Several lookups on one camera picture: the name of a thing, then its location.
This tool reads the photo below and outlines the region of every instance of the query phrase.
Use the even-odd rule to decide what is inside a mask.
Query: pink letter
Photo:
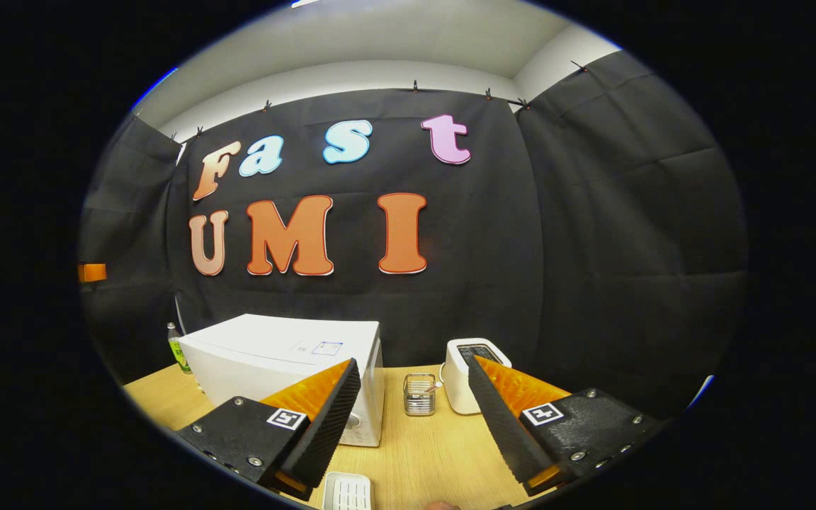
[[[430,148],[433,155],[444,164],[465,164],[470,159],[468,149],[459,149],[455,144],[456,135],[467,135],[468,129],[463,125],[456,125],[453,116],[440,115],[427,119],[421,123],[423,129],[430,130]]]

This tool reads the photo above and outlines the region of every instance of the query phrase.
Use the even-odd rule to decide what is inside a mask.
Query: black curtain
[[[667,417],[713,374],[744,299],[734,175],[694,111],[626,52],[516,113],[537,181],[544,301],[531,374]]]
[[[457,146],[472,157],[444,164],[431,151],[424,120],[441,114],[467,126]],[[368,120],[370,149],[352,164],[327,164],[327,129],[342,120]],[[540,326],[540,212],[524,142],[506,101],[455,91],[371,90],[330,94],[259,110],[188,140],[171,185],[169,264],[181,319],[188,332],[242,313],[305,319],[381,322],[383,360],[389,366],[443,362],[450,339],[492,340],[521,368],[533,362]],[[247,148],[266,136],[283,137],[282,162],[269,174],[239,175]],[[217,190],[192,200],[202,159],[240,142]],[[384,274],[386,193],[427,200],[419,214],[420,253],[426,270]],[[251,222],[246,207],[272,200],[288,223],[298,201],[327,195],[327,253],[334,272],[305,277],[278,270],[247,272]],[[188,220],[227,210],[226,261],[204,276],[191,258]],[[213,227],[205,229],[213,255]]]
[[[166,258],[169,181],[181,146],[137,117],[110,141],[81,212],[78,260],[105,264],[107,279],[81,284],[91,338],[120,383],[174,362],[175,320]]]

